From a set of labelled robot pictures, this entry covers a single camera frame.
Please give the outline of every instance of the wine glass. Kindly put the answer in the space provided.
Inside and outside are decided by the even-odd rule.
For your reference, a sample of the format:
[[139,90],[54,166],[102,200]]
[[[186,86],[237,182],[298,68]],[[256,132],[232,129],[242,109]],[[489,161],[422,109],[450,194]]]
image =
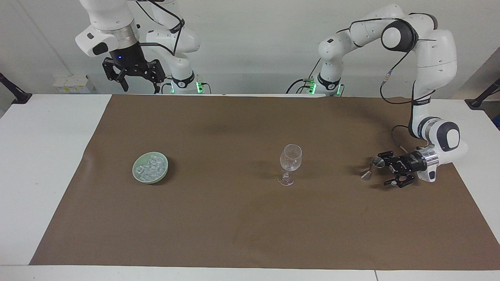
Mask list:
[[284,147],[279,163],[283,170],[278,175],[278,182],[284,186],[291,186],[294,183],[293,171],[302,164],[302,148],[296,144],[289,144]]

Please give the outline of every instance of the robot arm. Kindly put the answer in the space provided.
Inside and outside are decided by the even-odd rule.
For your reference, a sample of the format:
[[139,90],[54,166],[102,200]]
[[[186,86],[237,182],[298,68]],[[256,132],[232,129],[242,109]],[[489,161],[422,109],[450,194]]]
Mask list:
[[398,5],[390,4],[327,38],[319,45],[324,64],[315,78],[317,91],[334,92],[340,83],[343,56],[378,38],[390,51],[416,53],[418,70],[413,84],[408,130],[414,138],[429,143],[400,157],[394,157],[392,151],[380,153],[377,162],[382,159],[396,175],[385,184],[404,187],[414,180],[411,174],[415,172],[421,180],[434,182],[439,165],[453,162],[468,150],[455,123],[429,115],[430,94],[448,84],[457,73],[453,35],[448,30],[438,29],[434,16],[424,13],[406,15]]
[[125,76],[140,76],[151,81],[155,93],[158,93],[165,80],[165,72],[158,59],[146,61],[141,49],[141,46],[155,46],[152,50],[162,56],[172,72],[172,88],[178,89],[180,93],[198,93],[197,75],[189,59],[182,53],[197,51],[200,39],[185,26],[183,19],[176,16],[179,11],[175,0],[154,2],[156,5],[151,5],[156,22],[165,28],[150,31],[146,36],[150,43],[141,44],[127,0],[80,0],[88,12],[91,25],[76,37],[76,43],[89,57],[109,52],[111,57],[106,57],[102,66],[107,78],[119,82],[124,91],[129,88]]

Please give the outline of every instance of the brown table mat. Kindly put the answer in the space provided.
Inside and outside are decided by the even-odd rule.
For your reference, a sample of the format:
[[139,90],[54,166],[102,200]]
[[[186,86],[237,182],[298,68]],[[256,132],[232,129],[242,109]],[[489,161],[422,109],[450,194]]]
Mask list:
[[[114,95],[30,264],[500,270],[452,164],[403,189],[382,186],[388,171],[360,179],[371,156],[400,154],[390,131],[409,114],[377,98]],[[285,187],[290,143],[303,162]],[[132,164],[150,151],[169,170],[145,185]]]

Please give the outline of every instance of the black metal pole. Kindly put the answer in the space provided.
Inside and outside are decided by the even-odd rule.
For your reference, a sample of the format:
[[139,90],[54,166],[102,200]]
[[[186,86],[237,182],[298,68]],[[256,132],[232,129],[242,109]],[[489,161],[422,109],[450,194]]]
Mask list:
[[481,103],[483,101],[491,96],[496,89],[500,87],[500,78],[498,78],[495,83],[491,84],[482,94],[480,94],[478,97],[475,99],[466,99],[465,102],[469,105],[470,108],[478,108],[481,106]]
[[0,82],[15,96],[12,101],[13,105],[24,105],[33,96],[31,93],[27,93],[21,90],[16,84],[12,83],[0,72]]

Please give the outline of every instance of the table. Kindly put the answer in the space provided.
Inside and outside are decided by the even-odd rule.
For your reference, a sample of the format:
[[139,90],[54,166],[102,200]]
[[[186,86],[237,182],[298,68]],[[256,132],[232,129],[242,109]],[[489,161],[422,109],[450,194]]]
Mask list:
[[[390,281],[470,280],[473,277],[500,280],[500,271],[27,266],[110,97],[35,95],[26,105],[13,105],[0,119],[0,265],[3,265],[0,277],[7,280]],[[469,110],[461,100],[433,100],[430,109],[431,114],[456,122],[469,144],[469,153],[455,166],[498,240],[500,173],[495,160],[500,156],[500,132],[484,112]]]

